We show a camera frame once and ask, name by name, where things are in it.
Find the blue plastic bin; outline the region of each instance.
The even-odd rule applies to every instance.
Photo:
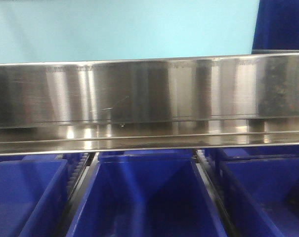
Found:
[[[49,237],[67,201],[66,161],[0,162],[0,237]]]
[[[162,149],[162,150],[134,150],[118,152],[100,152],[99,161],[123,161],[148,159],[192,158],[192,149]]]
[[[103,160],[67,237],[226,237],[196,164]]]
[[[68,161],[67,169],[68,169],[68,177],[70,178],[74,170],[76,169],[78,163],[83,157],[83,153],[69,153],[63,154],[62,158]],[[45,155],[27,155],[23,158],[23,160],[54,160],[56,159],[58,154],[45,154]]]
[[[24,156],[0,156],[1,161],[9,161],[9,160],[22,160]]]
[[[205,150],[206,158],[218,177],[221,177],[219,165],[221,161],[299,157],[299,145],[210,148]]]
[[[299,237],[299,158],[220,165],[225,206],[244,237]]]

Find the bin divider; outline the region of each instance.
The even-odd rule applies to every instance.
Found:
[[[98,164],[99,164],[98,155],[99,153],[90,153],[89,157],[86,159],[85,168],[82,170],[82,173],[78,178],[78,182],[73,188],[73,193],[68,199],[66,207],[64,208],[64,212],[60,218],[55,233],[52,237],[66,236],[70,224],[79,207],[81,199],[86,193],[86,190],[90,183],[90,179],[92,178],[92,175],[95,172],[95,170],[98,168]]]
[[[72,176],[67,184],[67,188],[68,188],[68,200],[70,200],[76,190],[76,187],[78,185],[78,183],[80,182],[81,176],[87,166],[87,163],[89,161],[90,157],[94,157],[94,153],[89,154],[89,153],[84,153],[84,155],[81,157],[80,162],[78,163],[76,169],[74,170],[74,172],[72,173]]]
[[[218,181],[213,174],[212,168],[208,164],[204,152],[201,149],[197,151],[197,160],[198,160],[198,171],[202,177],[202,180],[208,190],[208,193],[211,197],[212,202],[215,204],[219,217],[223,223],[223,226],[226,230],[226,233],[229,237],[240,237],[240,234],[236,230],[233,223],[230,221],[229,215],[224,207],[222,197],[219,193],[221,187],[217,185]]]

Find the metal rail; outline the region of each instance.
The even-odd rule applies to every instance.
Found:
[[[0,154],[299,143],[299,53],[0,65]]]

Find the dark blue panel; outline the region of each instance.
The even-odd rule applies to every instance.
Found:
[[[261,0],[254,49],[299,49],[299,0]]]
[[[67,201],[66,161],[0,162],[0,237],[50,236]]]

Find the light blue wall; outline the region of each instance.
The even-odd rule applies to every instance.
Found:
[[[0,1],[0,63],[248,54],[258,0]]]

